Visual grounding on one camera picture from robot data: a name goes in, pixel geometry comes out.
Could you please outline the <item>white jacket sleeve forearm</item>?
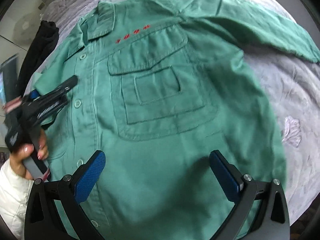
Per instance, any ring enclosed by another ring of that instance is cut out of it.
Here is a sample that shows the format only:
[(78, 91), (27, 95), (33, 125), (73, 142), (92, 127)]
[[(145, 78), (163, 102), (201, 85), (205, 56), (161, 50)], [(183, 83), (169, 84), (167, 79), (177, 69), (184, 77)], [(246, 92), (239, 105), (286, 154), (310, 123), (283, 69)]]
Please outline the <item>white jacket sleeve forearm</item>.
[(9, 160), (2, 165), (0, 176), (1, 217), (17, 239), (24, 239), (25, 214), (34, 182), (18, 176)]

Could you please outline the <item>person's left hand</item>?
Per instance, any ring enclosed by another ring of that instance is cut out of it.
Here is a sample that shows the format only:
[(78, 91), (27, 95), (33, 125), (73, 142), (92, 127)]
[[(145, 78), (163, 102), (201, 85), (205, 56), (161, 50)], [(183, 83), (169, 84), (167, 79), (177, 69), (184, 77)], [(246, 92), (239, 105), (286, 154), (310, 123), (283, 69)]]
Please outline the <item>person's left hand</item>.
[[(47, 136), (43, 129), (40, 130), (39, 137), (39, 151), (37, 153), (37, 158), (39, 160), (45, 160), (48, 158), (49, 151), (47, 146)], [(33, 180), (32, 175), (23, 165), (24, 159), (27, 159), (34, 151), (33, 144), (24, 144), (19, 149), (11, 152), (9, 160), (11, 169), (20, 177)]]

